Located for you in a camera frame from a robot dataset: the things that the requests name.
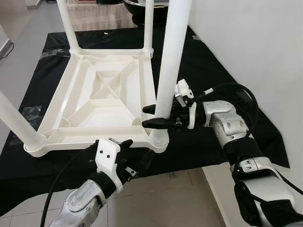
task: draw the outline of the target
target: floor tile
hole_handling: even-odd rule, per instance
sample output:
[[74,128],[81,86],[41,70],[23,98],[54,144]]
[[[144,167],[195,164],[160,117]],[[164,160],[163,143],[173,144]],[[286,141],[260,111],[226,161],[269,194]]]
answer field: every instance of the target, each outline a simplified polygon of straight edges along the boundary
[[[72,190],[65,190],[62,192],[55,192],[52,195],[51,202],[49,204],[48,209],[61,209],[64,203],[65,198],[71,193]],[[42,194],[35,196],[33,198],[27,199],[18,206],[15,207],[13,215],[22,215],[43,211],[43,207],[45,204],[47,194]]]
[[196,191],[188,185],[108,200],[108,226],[220,227],[212,207],[201,207],[202,199],[197,200]]
[[6,141],[9,135],[9,128],[6,124],[0,120],[0,141]]
[[160,191],[189,184],[191,184],[191,181],[187,170],[174,172],[174,178],[171,178],[169,173],[143,177],[127,182],[123,186],[123,190],[119,194],[113,194],[110,199],[150,191]]
[[203,224],[208,227],[219,227],[223,221],[217,203],[208,183],[194,185],[194,194],[199,204],[199,215],[203,217]]
[[13,216],[43,211],[46,194],[29,198],[14,208]]
[[66,197],[74,190],[69,190],[69,189],[66,189],[62,192],[55,192],[53,195],[52,195],[52,199],[51,199],[51,202],[49,204],[49,207],[48,209],[49,210],[53,210],[53,209],[58,209],[58,208],[62,208],[63,206],[63,203],[66,199]]
[[13,209],[7,212],[5,215],[1,216],[1,218],[11,217],[13,215]]
[[207,182],[202,168],[189,169],[188,174],[193,184]]
[[9,227],[11,217],[8,218],[0,218],[0,226],[1,227]]
[[107,204],[100,210],[97,219],[91,227],[107,227]]
[[0,23],[10,40],[15,41],[31,19],[34,10],[1,13]]
[[[47,212],[45,226],[49,226],[52,220],[60,213],[61,209]],[[37,227],[40,226],[42,212],[13,216],[10,227]]]
[[47,34],[64,31],[57,4],[43,2],[1,62],[0,89],[7,96],[25,92],[41,56]]
[[16,93],[8,96],[7,98],[13,104],[13,106],[18,110],[22,103],[24,95],[25,95],[25,92],[16,92]]
[[2,149],[4,147],[5,141],[0,141],[0,155],[2,153]]

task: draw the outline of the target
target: wall baseboard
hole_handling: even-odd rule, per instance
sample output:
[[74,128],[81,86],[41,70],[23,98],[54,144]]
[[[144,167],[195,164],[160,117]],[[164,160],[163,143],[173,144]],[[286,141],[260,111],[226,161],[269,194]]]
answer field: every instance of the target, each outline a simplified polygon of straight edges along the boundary
[[27,10],[33,10],[33,9],[38,9],[39,6],[41,5],[41,3],[43,2],[44,0],[39,0],[39,2],[37,2],[37,4],[33,5],[33,6],[27,6]]
[[9,51],[9,49],[11,48],[11,46],[13,45],[12,41],[9,39],[6,44],[4,44],[4,47],[2,48],[2,50],[0,50],[0,58],[3,58],[7,52]]

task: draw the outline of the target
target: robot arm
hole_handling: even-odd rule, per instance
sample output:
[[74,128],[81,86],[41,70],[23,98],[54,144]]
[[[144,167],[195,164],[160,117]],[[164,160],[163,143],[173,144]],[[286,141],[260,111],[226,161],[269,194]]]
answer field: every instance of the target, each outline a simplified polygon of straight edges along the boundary
[[97,173],[91,174],[87,181],[65,199],[60,214],[50,227],[89,227],[96,220],[100,209],[114,192],[119,193],[126,181],[137,178],[145,171],[154,152],[147,152],[134,167],[128,166],[124,159],[125,151],[133,143],[126,140],[118,143],[113,139],[102,139],[96,150]]
[[[231,165],[243,219],[251,226],[262,227],[283,227],[302,220],[275,209],[275,206],[282,206],[295,214],[294,197],[269,158],[263,156],[252,135],[245,137],[248,127],[234,106],[225,101],[204,102],[203,106],[204,126],[213,128]],[[273,207],[250,195],[270,202]]]
[[[144,121],[145,128],[192,129],[196,119],[196,103],[190,103],[193,93],[185,80],[176,85],[175,103],[171,118]],[[225,101],[204,102],[199,116],[205,127],[212,127],[231,165],[235,181],[235,195],[243,219],[251,226],[303,226],[303,216],[294,210],[294,197],[280,174],[264,157],[248,127],[235,107]],[[143,109],[154,114],[155,105]],[[123,184],[138,176],[141,168],[127,166],[124,152],[132,144],[115,140],[100,140],[96,150],[97,173],[65,200],[63,209],[51,227],[89,227],[113,192],[120,192]],[[146,170],[154,156],[148,152],[139,165]]]
[[[209,89],[205,95],[213,92]],[[154,118],[143,122],[146,128],[179,129],[195,124],[196,102],[185,80],[176,85],[176,101],[170,119]],[[212,127],[231,165],[235,195],[243,219],[251,226],[284,227],[301,222],[303,216],[294,210],[294,197],[267,157],[264,157],[243,118],[226,101],[203,102],[204,113],[199,120]],[[152,114],[153,106],[146,107]]]

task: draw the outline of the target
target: white plastic bracket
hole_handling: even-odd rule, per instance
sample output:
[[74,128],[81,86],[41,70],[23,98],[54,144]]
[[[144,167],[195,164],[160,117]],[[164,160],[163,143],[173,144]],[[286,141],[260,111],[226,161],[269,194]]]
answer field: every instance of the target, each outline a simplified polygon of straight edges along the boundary
[[203,102],[203,107],[206,116],[204,127],[210,127],[210,119],[214,113],[227,113],[231,112],[236,114],[235,107],[226,101]]
[[[187,105],[187,101],[184,101],[183,97],[187,96],[188,98],[194,98],[194,93],[188,86],[185,79],[180,80],[175,87],[175,98],[178,100],[182,107]],[[188,129],[193,129],[195,126],[196,120],[196,107],[197,103],[193,103],[189,107],[189,124],[187,126]]]
[[115,163],[117,153],[119,153],[120,150],[120,146],[117,143],[108,139],[101,139],[99,140],[95,159],[97,172],[105,173],[114,182],[117,193],[120,193],[123,188],[116,172],[117,164]]

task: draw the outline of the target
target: black fabric sheet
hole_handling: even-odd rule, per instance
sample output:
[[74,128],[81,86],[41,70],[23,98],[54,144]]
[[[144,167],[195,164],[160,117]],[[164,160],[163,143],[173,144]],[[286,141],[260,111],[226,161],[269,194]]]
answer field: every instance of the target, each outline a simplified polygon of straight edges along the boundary
[[[151,63],[156,88],[164,31],[164,27],[154,28],[154,56]],[[82,48],[130,49],[142,48],[143,34],[143,28],[88,31],[78,32],[77,39]],[[193,31],[188,28],[179,79],[185,78],[196,95],[219,83],[234,81],[207,46],[194,39],[193,35]],[[20,106],[20,112],[25,107],[42,106],[40,116],[44,116],[69,61],[68,49],[65,33],[48,34],[42,57]],[[232,101],[248,123],[250,118],[253,119],[253,115],[249,117],[253,113],[252,103],[244,92],[225,91],[211,96],[209,100],[218,98]],[[289,167],[282,136],[262,112],[253,135],[265,156],[278,165]],[[169,131],[169,138],[167,150],[156,155],[144,176],[227,161],[213,130],[204,128],[201,124],[196,125],[193,130]],[[127,159],[136,161],[145,150],[132,148],[127,153]],[[35,158],[23,150],[23,144],[11,132],[0,156],[0,216],[27,198],[48,192],[55,176],[75,153],[74,150],[51,151],[43,157]],[[96,171],[94,159],[94,152],[81,155],[67,170],[55,190],[79,187],[90,173]]]

